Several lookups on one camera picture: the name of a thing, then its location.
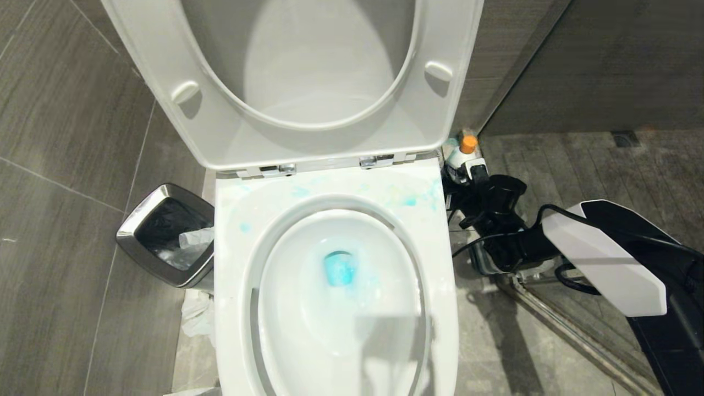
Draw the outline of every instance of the floor drain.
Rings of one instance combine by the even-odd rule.
[[[636,133],[632,130],[616,130],[611,132],[614,138],[616,147],[640,147],[641,142],[638,140]]]

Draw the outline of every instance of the orange bottle cap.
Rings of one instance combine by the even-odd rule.
[[[467,135],[462,138],[462,142],[460,143],[460,151],[464,154],[471,154],[477,149],[478,145],[479,140],[477,140],[476,136]]]

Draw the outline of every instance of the chrome hinge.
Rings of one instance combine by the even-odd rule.
[[[362,156],[359,158],[360,168],[380,168],[382,166],[391,166],[394,164],[393,154],[383,154],[379,156]]]
[[[296,174],[296,164],[286,163],[284,165],[261,166],[261,175],[265,178],[276,178],[278,176],[290,176]]]

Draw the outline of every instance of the white plastic panel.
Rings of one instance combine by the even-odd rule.
[[[584,217],[582,204],[568,211]],[[543,219],[545,236],[625,316],[667,313],[665,284],[599,230],[561,214]]]
[[[217,22],[191,30],[176,0],[103,4],[194,156],[220,171],[439,146],[482,8],[482,0],[185,1],[192,20]],[[251,18],[226,29],[238,12]],[[442,73],[428,73],[429,62]],[[197,92],[174,102],[191,82]]]

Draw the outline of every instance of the black cable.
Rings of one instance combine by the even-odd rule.
[[[465,224],[467,227],[464,227],[464,229],[467,229],[469,227],[473,227],[474,224],[477,224],[477,222],[479,222],[480,220],[482,220],[484,218],[484,213],[486,213],[486,212],[484,212],[484,211],[479,212],[477,217],[473,218],[471,221],[469,221],[469,222],[467,222],[467,224]]]
[[[447,224],[450,224],[450,220],[452,220],[452,217],[455,216],[455,213],[457,213],[458,208],[454,208],[452,212],[450,212],[450,217],[447,218]]]
[[[565,217],[567,217],[567,218],[570,218],[570,219],[572,219],[572,220],[574,220],[574,221],[576,221],[576,222],[582,223],[582,224],[584,224],[584,225],[588,225],[588,226],[593,227],[593,228],[597,228],[597,229],[602,230],[602,231],[605,231],[605,232],[609,232],[609,233],[619,233],[619,234],[621,234],[621,235],[626,235],[626,236],[629,236],[629,237],[632,237],[632,238],[635,238],[635,239],[638,239],[638,240],[643,240],[643,241],[652,243],[652,244],[654,244],[654,245],[660,245],[660,246],[663,246],[663,247],[670,247],[670,248],[672,248],[672,249],[678,249],[678,250],[680,250],[680,251],[682,251],[682,252],[689,253],[689,254],[691,254],[692,256],[695,256],[695,258],[697,258],[697,260],[704,262],[704,254],[701,254],[700,252],[697,252],[696,250],[694,250],[694,249],[692,249],[692,248],[690,248],[690,247],[687,247],[687,246],[684,246],[684,245],[681,245],[681,244],[678,244],[678,243],[669,242],[669,241],[666,241],[666,240],[661,240],[661,239],[654,238],[654,237],[649,237],[649,236],[647,236],[647,235],[631,233],[631,232],[629,232],[629,231],[618,230],[618,229],[615,229],[615,228],[603,227],[603,226],[597,225],[597,224],[595,224],[595,223],[593,223],[593,222],[587,220],[587,219],[584,218],[584,217],[581,217],[581,216],[578,216],[578,215],[576,215],[576,214],[574,214],[574,213],[572,213],[572,212],[566,211],[566,210],[564,210],[563,208],[560,208],[559,206],[553,205],[553,204],[544,204],[543,206],[540,207],[540,209],[538,210],[538,214],[536,215],[535,223],[533,223],[533,226],[531,226],[531,229],[534,229],[534,228],[536,228],[538,225],[540,225],[540,223],[542,222],[542,219],[543,219],[543,213],[544,213],[546,210],[555,211],[555,212],[557,212],[557,213],[559,213],[559,214],[561,214],[561,215],[563,215],[563,216],[565,216]],[[458,249],[456,252],[452,253],[452,257],[456,257],[457,255],[459,255],[459,253],[464,252],[465,250],[471,248],[472,246],[474,246],[475,244],[477,244],[477,243],[479,243],[479,242],[483,242],[483,241],[485,241],[485,240],[490,240],[490,239],[496,238],[496,237],[507,237],[507,236],[518,235],[518,234],[520,234],[520,233],[521,233],[521,231],[519,231],[519,232],[517,232],[517,233],[503,233],[503,234],[486,235],[486,236],[484,236],[484,237],[481,237],[481,238],[478,238],[478,239],[476,239],[476,240],[471,241],[470,243],[466,244],[465,246],[462,246],[462,247],[461,247],[460,249]],[[508,272],[510,273],[510,272],[515,271],[515,269],[516,269],[520,264],[521,264],[520,262],[517,263],[517,264],[514,266],[514,268],[512,268],[512,269],[511,269],[510,271],[508,271]]]
[[[563,264],[555,268],[555,277],[565,286],[570,289],[576,290],[578,292],[583,292],[588,295],[601,296],[601,293],[594,286],[585,285],[583,283],[575,282],[574,280],[565,276],[567,270],[574,269],[572,264]]]
[[[487,235],[481,238],[477,238],[476,240],[471,241],[470,243],[466,244],[465,246],[462,246],[460,249],[457,249],[454,253],[452,253],[452,257],[457,257],[460,253],[464,252],[465,250],[471,248],[472,246],[476,245],[479,242],[483,242],[485,240],[490,240],[493,238],[498,238],[498,237],[512,237],[513,235],[518,235],[521,232],[517,233],[504,233],[504,234],[492,234],[492,235]]]

